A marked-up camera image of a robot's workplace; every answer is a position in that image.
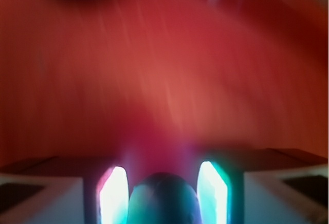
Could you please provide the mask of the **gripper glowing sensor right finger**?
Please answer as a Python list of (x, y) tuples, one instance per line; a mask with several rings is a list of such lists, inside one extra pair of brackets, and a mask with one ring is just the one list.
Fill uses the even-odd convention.
[(295, 148), (204, 153), (196, 191), (203, 223), (328, 223), (328, 160)]

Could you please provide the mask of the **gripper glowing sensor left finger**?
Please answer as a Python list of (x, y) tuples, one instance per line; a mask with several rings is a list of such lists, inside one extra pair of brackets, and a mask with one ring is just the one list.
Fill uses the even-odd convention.
[(1, 167), (1, 223), (126, 223), (125, 169), (109, 157), (28, 158)]

